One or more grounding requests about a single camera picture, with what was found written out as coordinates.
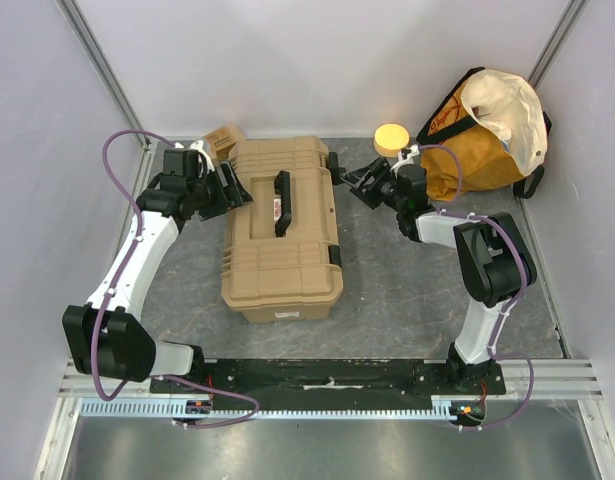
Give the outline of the tan plastic tool box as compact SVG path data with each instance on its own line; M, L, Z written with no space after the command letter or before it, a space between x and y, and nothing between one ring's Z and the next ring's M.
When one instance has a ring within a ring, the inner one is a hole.
M245 140L229 154L252 203L227 215L221 295L251 323L323 320L343 292L329 165L315 136Z

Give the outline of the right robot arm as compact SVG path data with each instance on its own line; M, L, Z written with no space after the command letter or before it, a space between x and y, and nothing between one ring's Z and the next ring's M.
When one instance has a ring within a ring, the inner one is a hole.
M426 171L413 163L394 169L379 157L357 170L330 171L334 184L349 186L369 208L386 205L394 210L408 239L456 251L470 300L462 330L450 346L444 377L452 391L470 392L494 368L505 319L537 276L513 216L434 209L427 196Z

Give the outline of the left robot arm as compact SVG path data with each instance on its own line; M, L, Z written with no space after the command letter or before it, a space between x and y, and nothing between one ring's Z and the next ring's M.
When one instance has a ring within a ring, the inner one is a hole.
M141 323L146 295L165 254L192 218L206 221L251 203L229 162L212 163L199 147L171 148L163 170L134 199L128 235L112 266L83 305L70 305L62 325L76 370L94 379L143 382L172 375L197 392L207 369L194 347L158 342Z

